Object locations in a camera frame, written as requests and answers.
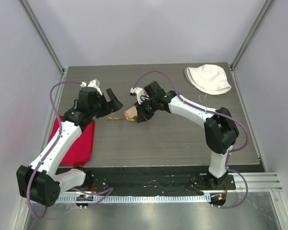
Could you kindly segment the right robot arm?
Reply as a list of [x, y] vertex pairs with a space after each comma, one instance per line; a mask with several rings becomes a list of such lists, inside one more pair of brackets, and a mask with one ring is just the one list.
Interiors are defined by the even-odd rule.
[[138, 123], [150, 120], [156, 111], [166, 111], [185, 117], [204, 129], [205, 141], [211, 150], [207, 183], [212, 189], [219, 189], [228, 174], [226, 169], [228, 154], [239, 136], [235, 123], [224, 117], [224, 115], [230, 116], [228, 109], [222, 107], [213, 110], [220, 115], [208, 113], [209, 108], [205, 109], [174, 91], [165, 92], [156, 81], [144, 88], [130, 89], [130, 95], [137, 98], [134, 106]]

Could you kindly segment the gold fork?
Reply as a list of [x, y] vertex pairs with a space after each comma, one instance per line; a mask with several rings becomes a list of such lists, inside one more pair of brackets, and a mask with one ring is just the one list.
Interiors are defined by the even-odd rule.
[[137, 121], [137, 116], [134, 117], [125, 117], [125, 118], [120, 118], [120, 117], [106, 117], [106, 121], [119, 121], [119, 120], [127, 120], [130, 122], [136, 122]]

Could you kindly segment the peach cloth napkin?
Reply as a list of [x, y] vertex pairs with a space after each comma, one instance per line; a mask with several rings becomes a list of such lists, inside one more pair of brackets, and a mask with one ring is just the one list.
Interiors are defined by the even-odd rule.
[[127, 120], [132, 121], [132, 122], [136, 122], [137, 121], [137, 109], [135, 106], [127, 109], [124, 112], [124, 115], [126, 117]]

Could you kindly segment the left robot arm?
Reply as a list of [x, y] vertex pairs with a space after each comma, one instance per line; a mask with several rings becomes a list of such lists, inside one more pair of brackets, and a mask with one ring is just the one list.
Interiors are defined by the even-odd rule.
[[77, 166], [61, 174], [56, 174], [56, 171], [72, 144], [94, 118], [107, 116], [123, 107], [111, 88], [106, 92], [109, 101], [97, 87], [81, 88], [74, 107], [64, 114], [58, 131], [45, 149], [29, 166], [18, 168], [16, 177], [22, 197], [50, 207], [62, 192], [74, 187], [88, 191], [92, 187], [90, 170]]

